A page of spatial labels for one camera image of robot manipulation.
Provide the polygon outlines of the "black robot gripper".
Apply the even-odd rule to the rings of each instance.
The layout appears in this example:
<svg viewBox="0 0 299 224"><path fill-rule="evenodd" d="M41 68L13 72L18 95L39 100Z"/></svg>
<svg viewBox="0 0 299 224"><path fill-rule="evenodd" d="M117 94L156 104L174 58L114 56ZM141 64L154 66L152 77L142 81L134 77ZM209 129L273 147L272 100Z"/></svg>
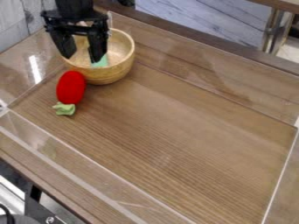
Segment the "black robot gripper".
<svg viewBox="0 0 299 224"><path fill-rule="evenodd" d="M90 62L99 62L107 52L107 15L93 9L93 0L54 0L54 3L55 9L43 10L41 17L59 55L69 59L77 51L70 35L87 36Z"/></svg>

